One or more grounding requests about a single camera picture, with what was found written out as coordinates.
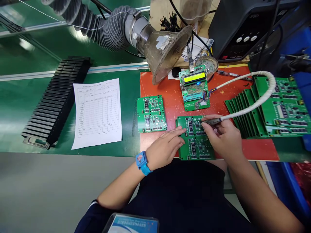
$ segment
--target paper form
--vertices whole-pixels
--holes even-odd
[[[119,79],[101,83],[74,83],[75,140],[72,150],[121,141]]]

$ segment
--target soldering iron handle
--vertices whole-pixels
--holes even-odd
[[[209,125],[216,125],[218,124],[219,122],[221,122],[221,119],[220,118],[217,118],[217,119],[211,119],[211,120],[206,120],[206,121],[203,121],[204,123],[207,123]]]

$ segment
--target person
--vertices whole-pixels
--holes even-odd
[[[220,117],[209,115],[202,121]],[[244,157],[241,134],[233,123],[224,120],[215,129],[202,126],[224,161],[173,159],[185,144],[179,135],[186,129],[165,132],[146,151],[153,172],[145,176],[133,163],[92,202],[75,232],[101,233],[115,212],[156,218],[159,232],[303,232],[301,222]],[[224,196],[227,166],[251,222]]]

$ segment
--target left hand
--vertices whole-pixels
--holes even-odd
[[[186,132],[186,129],[178,126],[176,129],[162,134],[152,143],[146,151],[148,167],[151,171],[171,163],[177,150],[185,144],[185,141],[178,137],[184,132]]]

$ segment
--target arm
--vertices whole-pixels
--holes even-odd
[[[177,127],[175,130],[162,134],[146,151],[148,167],[151,171],[171,163],[177,150],[185,144],[181,137],[186,129]],[[107,209],[119,210],[128,204],[137,185],[144,174],[133,163],[116,178],[97,198],[98,203]]]
[[[205,116],[207,119],[220,115]],[[214,129],[202,123],[204,130],[216,152],[227,162],[237,195],[247,205],[254,224],[263,232],[303,232],[301,222],[274,195],[263,179],[244,157],[240,131],[230,120],[216,125]]]

